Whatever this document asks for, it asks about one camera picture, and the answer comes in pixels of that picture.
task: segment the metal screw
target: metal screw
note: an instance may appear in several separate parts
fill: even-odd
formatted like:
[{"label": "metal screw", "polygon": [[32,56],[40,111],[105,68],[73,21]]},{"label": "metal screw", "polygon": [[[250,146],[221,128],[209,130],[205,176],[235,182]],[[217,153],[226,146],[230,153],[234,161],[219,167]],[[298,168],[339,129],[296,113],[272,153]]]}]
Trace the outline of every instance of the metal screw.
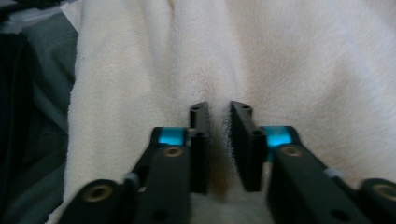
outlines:
[{"label": "metal screw", "polygon": [[373,189],[375,193],[383,198],[396,202],[396,188],[390,185],[379,184],[374,185]]},{"label": "metal screw", "polygon": [[303,154],[303,152],[296,147],[282,147],[282,152],[288,156],[299,157]]},{"label": "metal screw", "polygon": [[82,199],[89,203],[97,203],[108,198],[113,193],[109,185],[97,185],[85,191]]},{"label": "metal screw", "polygon": [[183,149],[180,147],[168,147],[163,151],[166,157],[178,157],[183,154]]}]

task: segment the white towel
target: white towel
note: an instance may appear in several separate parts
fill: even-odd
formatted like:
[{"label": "white towel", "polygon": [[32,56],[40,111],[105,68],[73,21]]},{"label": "white towel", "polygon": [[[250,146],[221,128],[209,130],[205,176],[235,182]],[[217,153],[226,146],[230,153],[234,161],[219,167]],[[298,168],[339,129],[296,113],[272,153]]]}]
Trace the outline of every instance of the white towel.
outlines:
[{"label": "white towel", "polygon": [[396,182],[393,0],[85,0],[69,111],[64,204],[97,178],[121,181],[156,126],[187,126],[208,101],[210,194],[192,223],[270,223],[230,160],[229,101],[258,125],[294,126],[356,188]]}]

